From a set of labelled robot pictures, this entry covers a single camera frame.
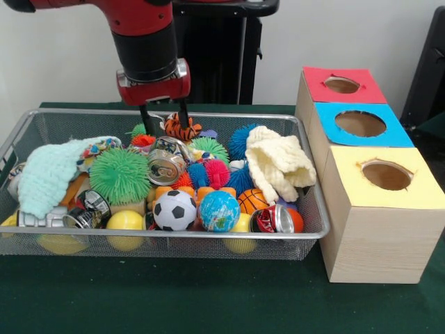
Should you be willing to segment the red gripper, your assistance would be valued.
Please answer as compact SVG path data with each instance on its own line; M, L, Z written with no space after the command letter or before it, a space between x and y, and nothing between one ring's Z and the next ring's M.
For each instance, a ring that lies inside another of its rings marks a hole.
M170 98L179 103L178 118L182 129L189 127L186 99L191 91L191 73L185 58L177 60L175 71L160 81L137 82L126 76L123 70L116 72L117 87L122 101L129 106L139 106L146 134L155 134L155 128L147 111L146 102Z

